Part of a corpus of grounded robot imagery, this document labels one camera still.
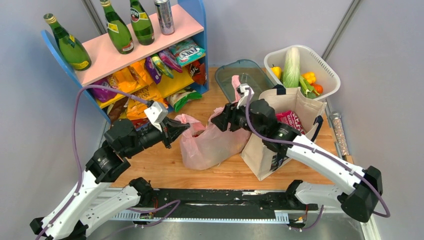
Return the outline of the cream canvas tote bag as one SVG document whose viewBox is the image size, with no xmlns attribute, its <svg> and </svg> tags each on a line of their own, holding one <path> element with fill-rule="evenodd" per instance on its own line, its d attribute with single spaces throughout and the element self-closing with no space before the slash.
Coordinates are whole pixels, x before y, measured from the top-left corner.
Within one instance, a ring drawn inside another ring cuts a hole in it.
<svg viewBox="0 0 424 240">
<path fill-rule="evenodd" d="M 323 125 L 326 103 L 305 97 L 298 88 L 276 85 L 262 92 L 258 100 L 249 105 L 249 119 L 255 130 L 251 134 L 241 157 L 259 181 L 285 165 L 289 145 L 276 140 L 293 141 L 304 135 L 312 142 Z M 300 118 L 305 134 L 277 120 L 276 114 L 294 111 Z"/>
</svg>

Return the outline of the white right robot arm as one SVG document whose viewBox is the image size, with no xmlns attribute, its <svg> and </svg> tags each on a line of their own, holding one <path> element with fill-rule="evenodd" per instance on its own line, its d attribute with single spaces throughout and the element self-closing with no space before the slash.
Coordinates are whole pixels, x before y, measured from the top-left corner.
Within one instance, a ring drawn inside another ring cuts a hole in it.
<svg viewBox="0 0 424 240">
<path fill-rule="evenodd" d="M 292 209 L 303 204 L 340 207 L 362 223 L 376 214 L 378 203 L 387 209 L 382 199 L 382 173 L 378 168 L 364 169 L 319 147 L 298 130 L 278 121 L 274 108 L 264 99 L 247 106 L 228 103 L 211 122 L 222 132 L 250 131 L 261 138 L 269 150 L 301 162 L 333 182 L 333 185 L 322 185 L 293 181 L 285 195 L 286 204 Z"/>
</svg>

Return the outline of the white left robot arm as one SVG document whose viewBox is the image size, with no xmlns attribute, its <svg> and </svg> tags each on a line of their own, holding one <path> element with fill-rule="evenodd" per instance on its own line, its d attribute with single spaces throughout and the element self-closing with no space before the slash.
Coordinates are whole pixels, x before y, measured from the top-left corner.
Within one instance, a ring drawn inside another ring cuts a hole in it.
<svg viewBox="0 0 424 240">
<path fill-rule="evenodd" d="M 120 193 L 101 204 L 92 206 L 94 200 L 125 172 L 128 159 L 162 143 L 166 148 L 173 143 L 190 124 L 166 117 L 161 123 L 163 131 L 152 124 L 136 130 L 129 119 L 115 121 L 105 132 L 102 146 L 86 163 L 79 190 L 75 188 L 49 215 L 31 221 L 34 234 L 48 240 L 85 240 L 98 227 L 124 209 L 139 204 L 149 206 L 153 201 L 153 188 L 144 178 L 130 181 Z"/>
</svg>

